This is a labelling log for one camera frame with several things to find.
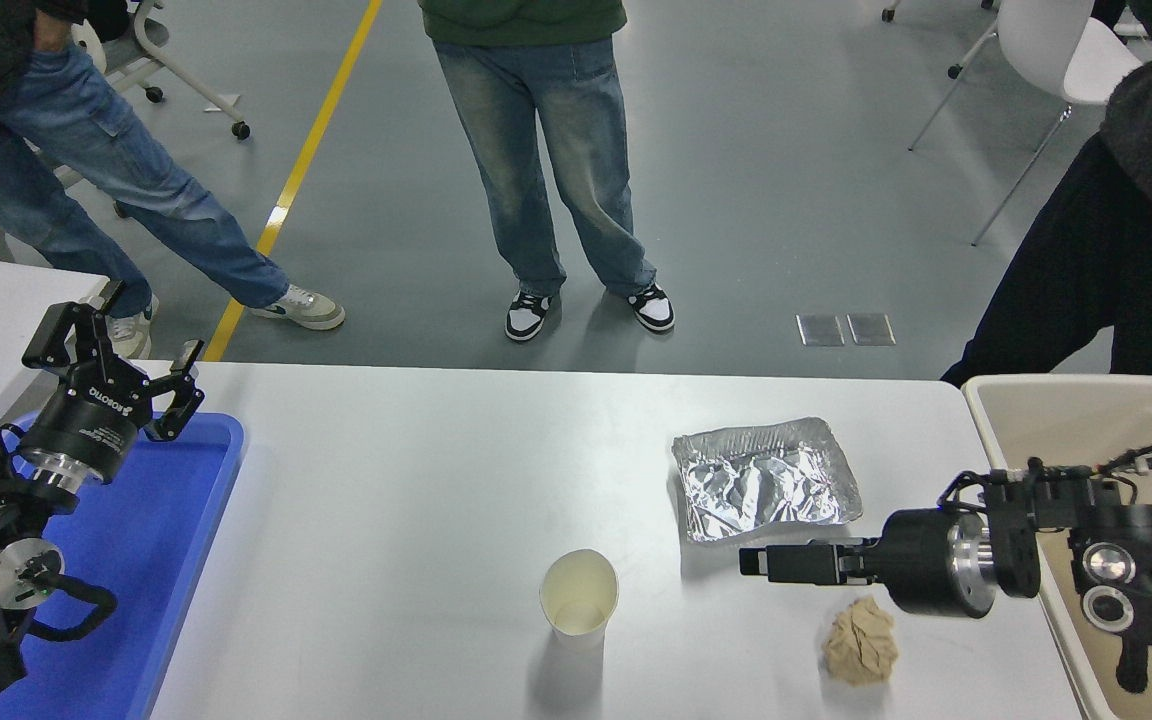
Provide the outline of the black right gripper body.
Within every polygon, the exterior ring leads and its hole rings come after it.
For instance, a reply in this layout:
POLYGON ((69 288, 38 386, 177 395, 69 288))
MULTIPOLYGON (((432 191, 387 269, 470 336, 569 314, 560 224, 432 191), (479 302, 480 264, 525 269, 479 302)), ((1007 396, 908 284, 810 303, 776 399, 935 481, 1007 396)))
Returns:
POLYGON ((955 515, 934 509, 893 511, 876 546, 877 579, 901 611, 957 615, 950 536, 955 515))

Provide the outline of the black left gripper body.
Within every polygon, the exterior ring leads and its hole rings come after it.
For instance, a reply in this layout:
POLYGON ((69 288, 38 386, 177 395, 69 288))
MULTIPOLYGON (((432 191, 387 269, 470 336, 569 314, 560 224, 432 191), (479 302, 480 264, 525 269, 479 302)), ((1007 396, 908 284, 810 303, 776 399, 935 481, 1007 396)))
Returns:
POLYGON ((151 418, 147 376, 122 357, 71 366, 20 441, 36 468, 86 467, 81 479, 113 482, 151 418))

